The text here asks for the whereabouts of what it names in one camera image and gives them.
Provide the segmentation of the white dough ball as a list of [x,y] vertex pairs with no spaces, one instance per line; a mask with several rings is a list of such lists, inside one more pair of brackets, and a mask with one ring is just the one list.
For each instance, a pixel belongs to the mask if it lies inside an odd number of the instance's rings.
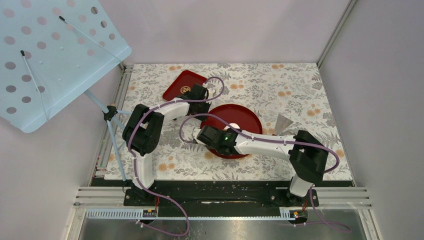
[[229,123],[228,125],[226,125],[224,128],[223,128],[223,130],[228,130],[228,129],[231,129],[231,128],[234,128],[234,129],[240,129],[240,126],[237,124],[237,123],[234,123],[234,122],[232,122],[232,123]]

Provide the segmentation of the round red tray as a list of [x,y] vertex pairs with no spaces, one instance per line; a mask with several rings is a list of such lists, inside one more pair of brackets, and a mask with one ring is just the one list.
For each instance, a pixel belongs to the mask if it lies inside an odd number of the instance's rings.
[[[253,111],[242,105],[224,104],[213,108],[208,113],[220,117],[229,124],[237,124],[241,130],[246,130],[255,134],[263,134],[263,126],[260,119]],[[202,128],[203,126],[212,126],[220,130],[227,127],[216,118],[209,116],[206,121],[201,123],[200,127]],[[207,149],[215,156],[223,159],[240,159],[248,156],[247,154],[223,155],[218,153],[215,149]]]

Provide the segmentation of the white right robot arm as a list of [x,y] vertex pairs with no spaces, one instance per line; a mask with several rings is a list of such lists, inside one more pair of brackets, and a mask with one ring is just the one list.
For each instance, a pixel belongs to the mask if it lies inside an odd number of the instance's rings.
[[286,198],[293,206],[301,205],[312,185],[322,182],[329,156],[329,150],[305,130],[296,135],[276,136],[205,125],[194,129],[192,136],[197,144],[223,156],[261,155],[289,162],[295,174]]

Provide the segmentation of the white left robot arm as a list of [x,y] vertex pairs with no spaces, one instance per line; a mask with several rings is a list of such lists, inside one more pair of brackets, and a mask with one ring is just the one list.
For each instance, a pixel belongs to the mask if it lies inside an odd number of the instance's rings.
[[155,181],[153,151],[159,144],[163,125],[179,117],[208,113],[209,96],[206,87],[195,84],[190,91],[168,102],[154,107],[140,103],[133,109],[122,138],[135,157],[132,182],[134,188],[138,188],[135,197],[142,205],[148,206],[155,200],[155,192],[150,188]]

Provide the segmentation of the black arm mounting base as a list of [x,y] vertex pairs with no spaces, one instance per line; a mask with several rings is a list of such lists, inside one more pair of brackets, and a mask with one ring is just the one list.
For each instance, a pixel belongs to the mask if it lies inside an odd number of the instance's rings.
[[180,205],[219,202],[255,203],[272,207],[319,206],[315,190],[298,197],[289,193],[288,180],[156,180],[148,190],[131,184],[126,190],[125,206],[172,206],[171,198]]

